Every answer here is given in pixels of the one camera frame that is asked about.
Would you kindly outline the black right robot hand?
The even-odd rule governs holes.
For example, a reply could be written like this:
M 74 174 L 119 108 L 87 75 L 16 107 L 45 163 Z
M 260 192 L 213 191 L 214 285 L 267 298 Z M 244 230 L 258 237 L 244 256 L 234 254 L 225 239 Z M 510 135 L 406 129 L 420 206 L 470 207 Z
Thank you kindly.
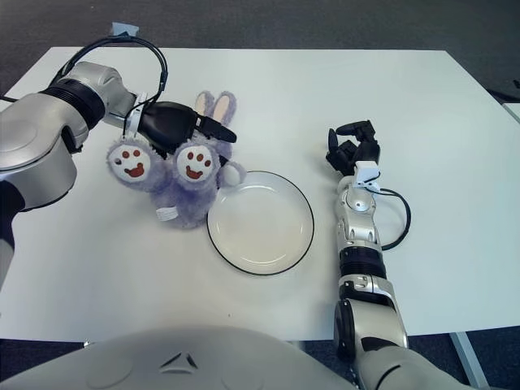
M 358 144 L 347 140 L 339 144 L 338 136 L 355 137 Z M 327 137 L 326 160 L 343 176 L 353 176 L 358 161 L 379 162 L 380 146 L 370 120 L 347 123 L 337 129 L 330 128 Z

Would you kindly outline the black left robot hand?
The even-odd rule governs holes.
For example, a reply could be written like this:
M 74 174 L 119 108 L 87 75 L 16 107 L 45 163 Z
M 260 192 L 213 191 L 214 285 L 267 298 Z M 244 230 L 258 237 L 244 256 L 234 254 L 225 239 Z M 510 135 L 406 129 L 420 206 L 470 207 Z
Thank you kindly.
M 155 102 L 145 108 L 137 131 L 164 159 L 186 141 L 195 141 L 211 146 L 230 160 L 236 142 L 236 134 L 217 120 L 174 102 Z

